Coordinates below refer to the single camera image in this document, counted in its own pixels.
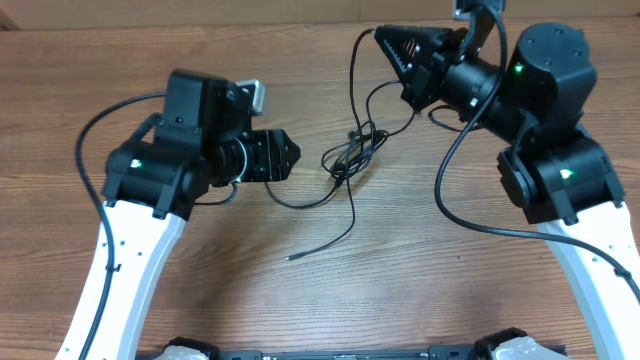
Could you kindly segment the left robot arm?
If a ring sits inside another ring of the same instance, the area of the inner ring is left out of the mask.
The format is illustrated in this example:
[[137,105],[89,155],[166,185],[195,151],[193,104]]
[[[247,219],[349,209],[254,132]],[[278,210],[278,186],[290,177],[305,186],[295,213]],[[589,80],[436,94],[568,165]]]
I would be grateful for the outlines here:
[[282,129],[255,130],[258,80],[174,70],[151,114],[106,161],[90,197],[101,219],[94,258],[60,359],[132,359],[164,265],[198,198],[212,187],[289,177],[299,147]]

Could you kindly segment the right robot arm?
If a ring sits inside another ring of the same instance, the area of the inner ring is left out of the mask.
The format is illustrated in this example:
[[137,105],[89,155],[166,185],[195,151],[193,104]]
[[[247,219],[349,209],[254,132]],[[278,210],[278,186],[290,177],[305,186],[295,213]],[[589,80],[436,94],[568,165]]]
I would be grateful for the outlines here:
[[379,26],[374,33],[421,110],[440,101],[469,130],[501,138],[501,184],[564,271],[602,359],[639,355],[639,252],[625,192],[605,149],[581,125],[596,71],[582,32],[526,28],[499,65],[478,53],[489,25]]

